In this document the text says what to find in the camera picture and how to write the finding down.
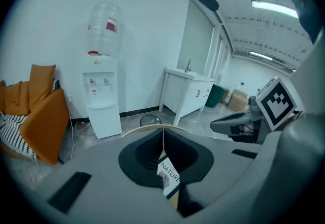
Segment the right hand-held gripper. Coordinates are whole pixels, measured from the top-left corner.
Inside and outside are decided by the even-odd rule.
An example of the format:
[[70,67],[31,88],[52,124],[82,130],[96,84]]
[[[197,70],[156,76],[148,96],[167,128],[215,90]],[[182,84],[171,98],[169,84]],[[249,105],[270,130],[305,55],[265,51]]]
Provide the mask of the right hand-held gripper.
[[297,105],[280,77],[272,78],[248,99],[249,112],[237,112],[214,120],[210,128],[231,139],[256,139],[262,144],[295,111]]

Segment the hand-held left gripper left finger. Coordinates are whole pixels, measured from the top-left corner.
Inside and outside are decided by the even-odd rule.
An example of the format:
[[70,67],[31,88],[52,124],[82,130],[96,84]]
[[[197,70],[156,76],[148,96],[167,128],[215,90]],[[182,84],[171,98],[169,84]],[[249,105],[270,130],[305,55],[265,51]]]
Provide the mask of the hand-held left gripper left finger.
[[[105,141],[80,152],[51,172],[38,185],[32,205],[51,223],[175,223],[182,219],[163,196],[161,188],[140,186],[130,180],[118,162],[120,151],[144,133]],[[64,214],[48,201],[76,172],[90,180]]]

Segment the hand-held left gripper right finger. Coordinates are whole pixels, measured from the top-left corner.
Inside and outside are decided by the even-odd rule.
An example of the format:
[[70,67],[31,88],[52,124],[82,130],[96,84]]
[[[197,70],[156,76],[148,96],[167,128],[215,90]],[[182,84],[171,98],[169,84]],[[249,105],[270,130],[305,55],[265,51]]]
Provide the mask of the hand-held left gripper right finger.
[[164,131],[164,194],[182,219],[193,223],[250,223],[244,174],[258,145]]

